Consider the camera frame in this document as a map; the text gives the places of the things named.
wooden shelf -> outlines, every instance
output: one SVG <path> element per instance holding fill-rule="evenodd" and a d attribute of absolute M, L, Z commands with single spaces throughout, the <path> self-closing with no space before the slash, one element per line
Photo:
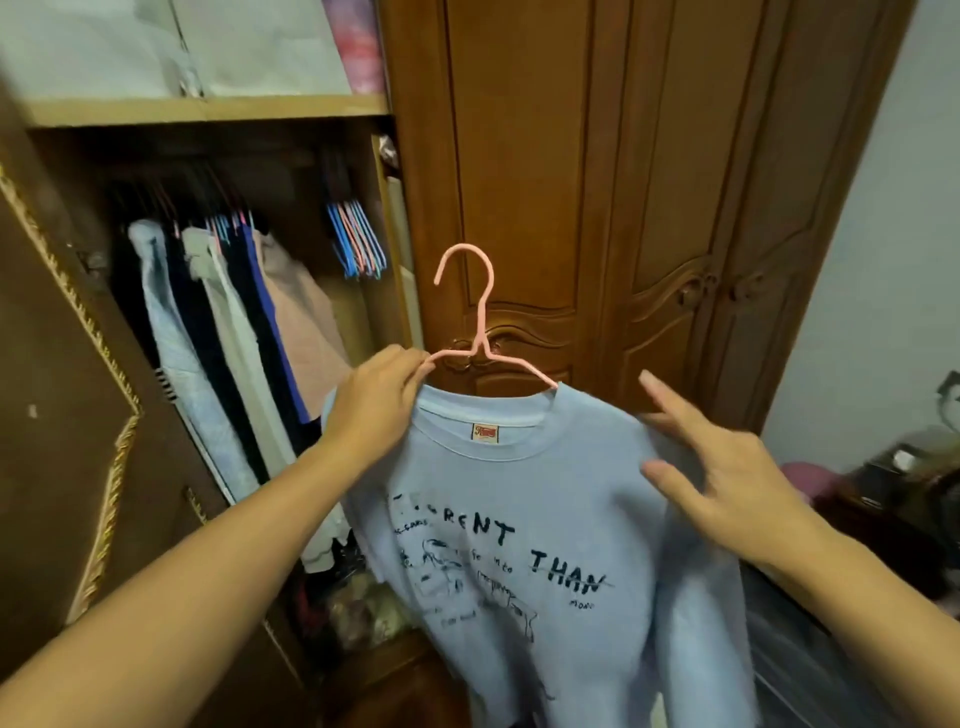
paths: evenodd
<path fill-rule="evenodd" d="M 303 119 L 390 113 L 384 94 L 241 96 L 211 99 L 62 99 L 22 101 L 27 126 L 111 127 L 187 121 Z"/>

gold decorative trim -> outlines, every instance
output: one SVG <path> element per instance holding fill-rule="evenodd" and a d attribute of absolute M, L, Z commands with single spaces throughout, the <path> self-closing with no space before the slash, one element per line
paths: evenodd
<path fill-rule="evenodd" d="M 193 488 L 189 485 L 183 487 L 183 496 L 186 498 L 186 501 L 190 504 L 190 508 L 193 509 L 194 515 L 197 517 L 197 521 L 201 525 L 206 525 L 208 518 L 206 517 L 206 512 L 204 507 L 200 505 L 200 499 L 197 498 L 197 494 L 193 492 Z M 303 680 L 300 678 L 300 673 L 297 672 L 297 668 L 294 667 L 293 661 L 287 655 L 286 650 L 283 649 L 283 645 L 280 644 L 280 640 L 274 632 L 274 628 L 270 626 L 270 622 L 267 619 L 262 619 L 260 624 L 263 626 L 263 631 L 267 633 L 267 637 L 270 638 L 270 641 L 274 643 L 276 651 L 280 653 L 280 658 L 283 660 L 283 664 L 287 666 L 287 669 L 290 670 L 290 674 L 294 676 L 294 679 L 297 681 L 297 684 L 305 689 L 306 686 L 303 684 Z"/>
<path fill-rule="evenodd" d="M 104 364 L 107 365 L 113 381 L 116 382 L 117 387 L 123 393 L 131 409 L 131 415 L 124 423 L 113 445 L 113 459 L 110 461 L 110 467 L 107 471 L 104 501 L 100 510 L 100 519 L 97 523 L 93 548 L 90 550 L 90 555 L 84 568 L 80 588 L 77 590 L 73 602 L 70 605 L 70 611 L 67 613 L 66 623 L 70 624 L 79 619 L 80 616 L 89 609 L 90 603 L 100 588 L 100 583 L 103 581 L 104 574 L 107 571 L 107 560 L 109 558 L 110 546 L 113 543 L 113 532 L 116 528 L 117 508 L 120 502 L 120 493 L 123 490 L 123 478 L 127 468 L 127 457 L 133 447 L 133 436 L 136 433 L 136 426 L 143 416 L 143 407 L 140 405 L 140 399 L 133 391 L 127 375 L 120 369 L 120 365 L 117 364 L 116 359 L 113 358 L 113 354 L 110 353 L 107 344 L 104 342 L 103 333 L 93 320 L 93 317 L 86 310 L 86 306 L 81 302 L 80 295 L 70 281 L 70 277 L 60 267 L 60 262 L 51 252 L 46 236 L 37 224 L 33 214 L 31 214 L 27 208 L 27 204 L 21 197 L 16 184 L 7 176 L 3 164 L 0 164 L 0 191 L 3 192 L 3 196 L 6 198 L 7 204 L 10 205 L 17 221 L 20 223 L 24 232 L 27 233 L 27 237 L 30 238 L 31 243 L 33 243 L 36 251 L 39 253 L 40 259 L 43 260 L 47 270 L 50 271 L 50 274 L 53 276 L 63 297 L 66 298 L 67 303 L 76 314 L 81 326 L 83 326 L 84 331 L 86 331 L 87 337 L 89 337 L 90 342 L 93 344 L 93 348 L 97 350 L 100 358 L 103 359 Z"/>

forearm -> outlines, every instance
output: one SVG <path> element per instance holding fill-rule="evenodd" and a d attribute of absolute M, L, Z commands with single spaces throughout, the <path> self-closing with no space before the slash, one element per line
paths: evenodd
<path fill-rule="evenodd" d="M 960 726 L 960 623 L 836 531 L 787 576 L 805 606 L 926 728 Z"/>
<path fill-rule="evenodd" d="M 185 723 L 360 474 L 336 446 L 321 441 L 48 644 L 0 687 L 0 724 Z"/>

clothing label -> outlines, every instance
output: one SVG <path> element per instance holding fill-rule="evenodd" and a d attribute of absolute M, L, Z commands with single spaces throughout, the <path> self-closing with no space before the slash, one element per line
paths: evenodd
<path fill-rule="evenodd" d="M 481 443 L 499 443 L 500 425 L 474 425 L 470 439 Z"/>

white wall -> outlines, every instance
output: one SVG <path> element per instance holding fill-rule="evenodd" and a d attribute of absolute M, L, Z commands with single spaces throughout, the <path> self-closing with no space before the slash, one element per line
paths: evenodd
<path fill-rule="evenodd" d="M 920 0 L 763 430 L 843 471 L 960 370 L 960 2 Z"/>

